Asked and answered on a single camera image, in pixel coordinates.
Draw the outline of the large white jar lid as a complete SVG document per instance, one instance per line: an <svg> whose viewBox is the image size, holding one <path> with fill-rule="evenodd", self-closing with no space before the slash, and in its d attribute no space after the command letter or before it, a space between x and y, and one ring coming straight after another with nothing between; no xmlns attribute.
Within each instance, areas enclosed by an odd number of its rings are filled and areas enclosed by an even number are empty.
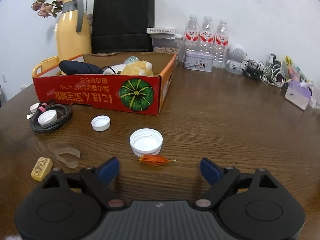
<svg viewBox="0 0 320 240"><path fill-rule="evenodd" d="M157 155L163 145L163 136L155 129L142 128L131 134L129 142L132 152L138 157Z"/></svg>

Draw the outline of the beige mahjong tile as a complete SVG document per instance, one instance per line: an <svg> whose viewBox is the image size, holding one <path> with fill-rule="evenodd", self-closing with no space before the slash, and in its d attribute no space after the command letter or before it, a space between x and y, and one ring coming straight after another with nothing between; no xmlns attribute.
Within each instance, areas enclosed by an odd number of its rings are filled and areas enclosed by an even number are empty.
<svg viewBox="0 0 320 240"><path fill-rule="evenodd" d="M30 175L33 180L42 181L52 168L53 162L50 158L39 157Z"/></svg>

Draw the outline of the medium white bottle cap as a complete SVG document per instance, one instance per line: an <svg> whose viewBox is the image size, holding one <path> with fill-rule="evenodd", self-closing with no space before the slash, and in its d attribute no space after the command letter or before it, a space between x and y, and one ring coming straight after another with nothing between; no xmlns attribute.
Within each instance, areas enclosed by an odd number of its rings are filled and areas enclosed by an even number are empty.
<svg viewBox="0 0 320 240"><path fill-rule="evenodd" d="M107 130L111 125L111 119L106 115L99 115L92 119L91 126L97 132Z"/></svg>

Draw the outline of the small white bottle cap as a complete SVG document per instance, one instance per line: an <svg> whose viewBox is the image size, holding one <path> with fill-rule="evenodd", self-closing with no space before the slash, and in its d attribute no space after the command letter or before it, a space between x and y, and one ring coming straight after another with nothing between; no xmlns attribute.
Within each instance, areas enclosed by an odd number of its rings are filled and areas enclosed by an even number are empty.
<svg viewBox="0 0 320 240"><path fill-rule="evenodd" d="M31 105L30 108L29 108L30 113L36 113L39 105L40 105L39 102Z"/></svg>

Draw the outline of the navy zip pouch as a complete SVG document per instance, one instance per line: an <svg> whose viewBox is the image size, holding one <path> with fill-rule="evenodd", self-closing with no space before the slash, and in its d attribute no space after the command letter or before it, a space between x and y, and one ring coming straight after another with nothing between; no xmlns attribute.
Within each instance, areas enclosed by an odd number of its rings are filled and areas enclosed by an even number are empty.
<svg viewBox="0 0 320 240"><path fill-rule="evenodd" d="M96 65L79 61L63 60L59 63L59 68L66 75L101 74L103 72Z"/></svg>

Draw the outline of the colourful snack packets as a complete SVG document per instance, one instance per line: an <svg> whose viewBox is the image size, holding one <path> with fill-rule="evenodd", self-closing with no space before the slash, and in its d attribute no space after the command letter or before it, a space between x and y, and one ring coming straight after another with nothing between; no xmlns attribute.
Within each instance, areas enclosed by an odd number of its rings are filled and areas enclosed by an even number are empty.
<svg viewBox="0 0 320 240"><path fill-rule="evenodd" d="M289 75L289 79L291 81L295 81L298 83L301 82L309 82L310 80L306 77L306 75L301 71L301 69L294 64L292 59L289 56L285 57L285 63L287 66L287 72Z"/></svg>

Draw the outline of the yellow ceramic mug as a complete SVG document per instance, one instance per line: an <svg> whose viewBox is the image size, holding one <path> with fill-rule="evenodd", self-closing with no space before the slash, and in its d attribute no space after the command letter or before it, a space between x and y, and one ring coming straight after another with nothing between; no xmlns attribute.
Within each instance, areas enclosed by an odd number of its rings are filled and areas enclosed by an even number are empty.
<svg viewBox="0 0 320 240"><path fill-rule="evenodd" d="M48 59L41 61L38 65L36 65L32 70L32 77L35 77L40 71L43 72L55 65L59 64L59 57L53 56Z"/></svg>

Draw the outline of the small white robot figure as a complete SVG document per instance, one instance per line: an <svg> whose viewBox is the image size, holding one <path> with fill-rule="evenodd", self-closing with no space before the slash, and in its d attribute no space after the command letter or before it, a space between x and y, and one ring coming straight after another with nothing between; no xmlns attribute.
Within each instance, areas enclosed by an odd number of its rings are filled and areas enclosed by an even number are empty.
<svg viewBox="0 0 320 240"><path fill-rule="evenodd" d="M245 60L246 56L247 53L242 45L232 44L228 48L229 59L226 61L225 70L233 74L242 75L242 62Z"/></svg>

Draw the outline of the yellow plush toy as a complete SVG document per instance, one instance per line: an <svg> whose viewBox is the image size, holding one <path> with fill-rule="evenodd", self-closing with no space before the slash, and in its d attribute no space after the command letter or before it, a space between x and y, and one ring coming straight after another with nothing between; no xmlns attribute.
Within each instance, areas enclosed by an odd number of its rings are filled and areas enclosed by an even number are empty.
<svg viewBox="0 0 320 240"><path fill-rule="evenodd" d="M127 64L120 75L153 76L152 64L148 61L135 61Z"/></svg>

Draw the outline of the white decorated tin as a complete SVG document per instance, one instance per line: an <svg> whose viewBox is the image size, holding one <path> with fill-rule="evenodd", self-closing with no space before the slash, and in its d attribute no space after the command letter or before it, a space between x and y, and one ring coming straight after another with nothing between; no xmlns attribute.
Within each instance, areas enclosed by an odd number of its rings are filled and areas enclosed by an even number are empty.
<svg viewBox="0 0 320 240"><path fill-rule="evenodd" d="M184 58L184 67L188 70L211 72L213 67L213 60L213 55L203 54L195 51L186 51Z"/></svg>

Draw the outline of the yellow thermos jug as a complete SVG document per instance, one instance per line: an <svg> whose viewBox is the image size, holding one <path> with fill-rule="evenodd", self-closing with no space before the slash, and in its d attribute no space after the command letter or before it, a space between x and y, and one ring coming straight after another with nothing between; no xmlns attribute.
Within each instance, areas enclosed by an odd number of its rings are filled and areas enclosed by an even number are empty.
<svg viewBox="0 0 320 240"><path fill-rule="evenodd" d="M60 61L90 54L91 30L83 0L62 0L62 12L55 30Z"/></svg>

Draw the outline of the clear jar of seeds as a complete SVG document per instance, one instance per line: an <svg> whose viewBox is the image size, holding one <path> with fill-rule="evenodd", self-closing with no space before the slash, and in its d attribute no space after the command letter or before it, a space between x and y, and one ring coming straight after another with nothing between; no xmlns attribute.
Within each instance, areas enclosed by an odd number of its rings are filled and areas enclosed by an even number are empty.
<svg viewBox="0 0 320 240"><path fill-rule="evenodd" d="M163 54L175 54L175 66L180 64L180 48L183 41L182 35L164 35L164 34L152 34L152 46L153 52Z"/></svg>

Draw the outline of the left water bottle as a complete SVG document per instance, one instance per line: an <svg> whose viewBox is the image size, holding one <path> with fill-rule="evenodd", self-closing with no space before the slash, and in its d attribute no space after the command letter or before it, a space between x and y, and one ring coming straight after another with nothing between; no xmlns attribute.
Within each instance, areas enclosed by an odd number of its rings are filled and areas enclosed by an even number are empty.
<svg viewBox="0 0 320 240"><path fill-rule="evenodd" d="M186 23L184 31L185 49L187 51L197 51L200 39L200 26L197 21L197 15L190 14L189 21Z"/></svg>

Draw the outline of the black paper shopping bag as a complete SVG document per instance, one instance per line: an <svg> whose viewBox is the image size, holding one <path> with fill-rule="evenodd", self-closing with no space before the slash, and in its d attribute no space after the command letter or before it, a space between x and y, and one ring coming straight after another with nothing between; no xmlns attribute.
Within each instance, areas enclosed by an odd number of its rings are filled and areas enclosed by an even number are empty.
<svg viewBox="0 0 320 240"><path fill-rule="evenodd" d="M155 0L94 0L92 53L152 51Z"/></svg>

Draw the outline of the white flat box on jar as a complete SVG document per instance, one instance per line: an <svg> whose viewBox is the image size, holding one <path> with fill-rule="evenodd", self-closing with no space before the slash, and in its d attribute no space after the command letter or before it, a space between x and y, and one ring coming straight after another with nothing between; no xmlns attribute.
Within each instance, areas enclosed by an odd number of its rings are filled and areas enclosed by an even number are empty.
<svg viewBox="0 0 320 240"><path fill-rule="evenodd" d="M172 27L152 27L146 29L147 34L159 34L159 35L175 35L175 28Z"/></svg>

